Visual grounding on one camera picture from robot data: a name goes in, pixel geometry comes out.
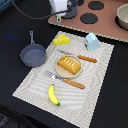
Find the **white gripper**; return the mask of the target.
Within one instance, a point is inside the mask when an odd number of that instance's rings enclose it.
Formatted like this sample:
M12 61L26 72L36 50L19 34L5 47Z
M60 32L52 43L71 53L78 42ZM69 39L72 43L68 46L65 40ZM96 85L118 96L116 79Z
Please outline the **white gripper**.
M61 22L62 16L71 11L71 8L68 6L68 0L49 0L49 2L51 13L55 16L57 23Z

